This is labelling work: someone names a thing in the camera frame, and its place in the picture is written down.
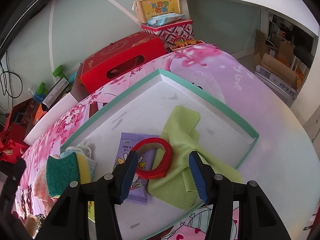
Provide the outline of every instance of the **green scouring pad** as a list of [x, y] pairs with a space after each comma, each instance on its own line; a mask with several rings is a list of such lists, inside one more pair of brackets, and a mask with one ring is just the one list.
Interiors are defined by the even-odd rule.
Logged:
[[49, 156], [47, 160], [47, 185], [50, 197], [59, 197], [74, 180], [80, 182], [76, 153], [62, 159]]

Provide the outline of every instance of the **red heart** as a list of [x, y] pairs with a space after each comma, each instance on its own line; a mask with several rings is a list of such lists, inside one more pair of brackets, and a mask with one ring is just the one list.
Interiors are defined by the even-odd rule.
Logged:
[[176, 236], [176, 240], [180, 240], [180, 239], [183, 239], [184, 237], [183, 237], [183, 235], [180, 235], [180, 234], [178, 234], [177, 236]]

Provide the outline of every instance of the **metal bolt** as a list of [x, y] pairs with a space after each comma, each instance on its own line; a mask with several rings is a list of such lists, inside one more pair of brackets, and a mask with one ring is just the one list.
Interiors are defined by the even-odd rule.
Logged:
[[216, 174], [216, 175], [214, 176], [214, 178], [215, 178], [216, 180], [222, 180], [222, 179], [223, 179], [223, 176], [222, 176], [221, 174]]
[[258, 183], [255, 180], [250, 180], [249, 181], [250, 186], [252, 187], [257, 187]]
[[70, 187], [76, 187], [76, 186], [78, 186], [78, 181], [74, 180], [70, 182]]
[[111, 180], [112, 178], [113, 178], [113, 175], [111, 173], [104, 175], [105, 180]]

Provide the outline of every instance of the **purple packet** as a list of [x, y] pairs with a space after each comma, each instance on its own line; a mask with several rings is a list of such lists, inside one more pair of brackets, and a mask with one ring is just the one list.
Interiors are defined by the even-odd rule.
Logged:
[[[158, 135], [152, 134], [138, 134], [138, 133], [121, 133], [120, 145], [118, 153], [116, 156], [115, 165], [113, 169], [121, 163], [124, 163], [131, 149], [140, 141], [152, 138], [159, 137]], [[139, 156], [138, 165], [143, 170], [150, 170], [153, 165], [155, 158], [156, 149], [147, 151]], [[139, 177], [137, 174], [134, 175], [133, 182], [129, 191], [127, 200], [133, 203], [146, 205], [148, 202], [148, 196], [146, 192], [146, 185], [148, 180]]]

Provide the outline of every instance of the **tape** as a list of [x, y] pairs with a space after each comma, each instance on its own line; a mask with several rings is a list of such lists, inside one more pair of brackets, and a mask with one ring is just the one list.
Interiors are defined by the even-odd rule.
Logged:
[[136, 170], [136, 173], [140, 177], [143, 177], [144, 179], [157, 179], [157, 178], [165, 177], [171, 165], [171, 157], [172, 157], [171, 146], [164, 139], [152, 137], [152, 138], [144, 139], [138, 142], [132, 148], [132, 151], [136, 151], [139, 156], [146, 151], [158, 149], [158, 148], [164, 150], [164, 155], [161, 162], [154, 170], [151, 170], [151, 171], [145, 171], [140, 167], [138, 167]]

